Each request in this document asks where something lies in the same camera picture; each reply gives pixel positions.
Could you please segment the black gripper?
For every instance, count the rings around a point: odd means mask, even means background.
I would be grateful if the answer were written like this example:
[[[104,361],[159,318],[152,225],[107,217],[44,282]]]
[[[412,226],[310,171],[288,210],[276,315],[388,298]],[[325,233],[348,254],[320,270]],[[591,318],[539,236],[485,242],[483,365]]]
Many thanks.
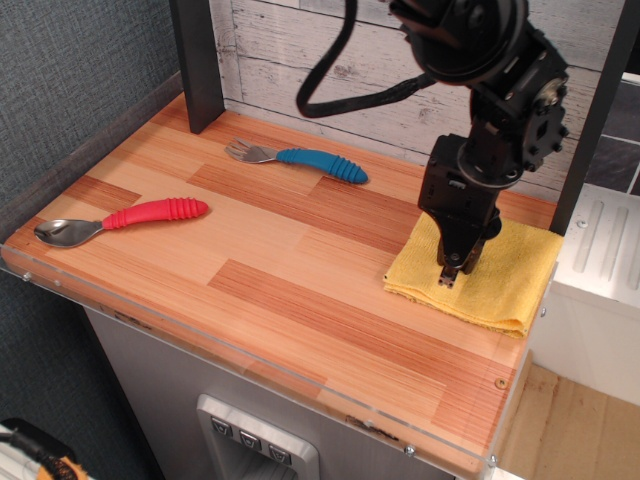
[[[418,206],[439,229],[438,284],[452,289],[458,269],[470,275],[484,245],[502,229],[499,192],[518,179],[513,147],[487,134],[438,137],[428,161]]]

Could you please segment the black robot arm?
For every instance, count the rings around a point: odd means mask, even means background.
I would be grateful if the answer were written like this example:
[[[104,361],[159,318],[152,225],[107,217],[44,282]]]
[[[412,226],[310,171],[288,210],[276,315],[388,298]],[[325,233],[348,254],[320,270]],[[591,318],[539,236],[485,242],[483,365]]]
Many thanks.
[[[418,200],[451,288],[499,235],[499,193],[561,151],[568,65],[525,1],[394,1],[390,11],[430,81],[470,91],[470,131],[436,140]]]

